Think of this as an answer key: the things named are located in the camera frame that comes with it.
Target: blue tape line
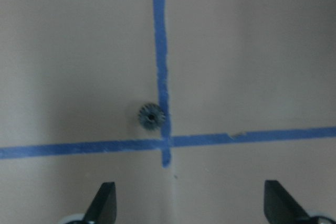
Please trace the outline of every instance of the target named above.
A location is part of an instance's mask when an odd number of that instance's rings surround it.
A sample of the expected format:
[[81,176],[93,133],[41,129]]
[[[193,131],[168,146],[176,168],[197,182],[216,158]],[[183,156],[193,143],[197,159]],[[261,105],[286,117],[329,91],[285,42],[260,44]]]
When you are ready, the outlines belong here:
[[[174,136],[172,137],[171,147],[290,141],[326,137],[336,137],[336,127],[312,128],[304,130],[246,132],[245,134],[234,137],[231,137],[226,133]],[[0,159],[147,150],[162,150],[163,162],[170,162],[171,153],[169,149],[169,152],[167,152],[166,143],[162,140],[101,141],[88,143],[84,142],[71,144],[2,147],[0,148]]]
[[229,136],[226,133],[175,136],[172,138],[172,147],[304,140],[325,137],[336,137],[336,127],[323,127],[303,130],[255,131],[246,132],[244,134],[233,137]]
[[163,142],[161,140],[103,141],[89,143],[3,147],[0,148],[0,159],[105,152],[161,150],[163,147]]
[[165,0],[153,0],[154,29],[155,29],[155,48],[156,48],[156,67],[158,75],[159,105],[166,115],[165,124],[161,127],[161,137],[164,142],[162,150],[162,165],[168,167],[171,160],[170,137],[171,120],[169,115],[169,93],[167,87],[167,38],[165,30]]

